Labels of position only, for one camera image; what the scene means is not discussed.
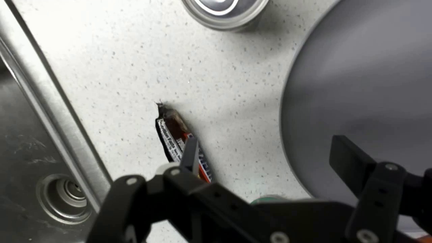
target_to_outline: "black plastic part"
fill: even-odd
[[[168,192],[179,192],[179,201],[185,203],[181,215],[173,213],[169,222],[185,232],[189,242],[269,243],[272,232],[285,231],[230,191],[206,184],[187,170],[176,176],[167,173],[165,185]],[[181,220],[185,209],[189,216]]]
[[[145,218],[146,181],[141,176],[115,181],[94,224],[87,243],[144,242],[152,223]]]
[[[347,239],[361,230],[374,232],[380,243],[392,243],[403,199],[405,170],[395,164],[380,164],[369,177],[360,204],[347,227]]]
[[[353,215],[351,207],[331,201],[293,201],[254,207],[288,228],[291,242],[302,243],[343,242],[346,226]]]
[[[420,209],[415,213],[415,222],[432,235],[432,169],[428,169],[422,184]]]
[[[333,139],[330,165],[351,192],[360,197],[377,162],[349,138],[338,135]]]

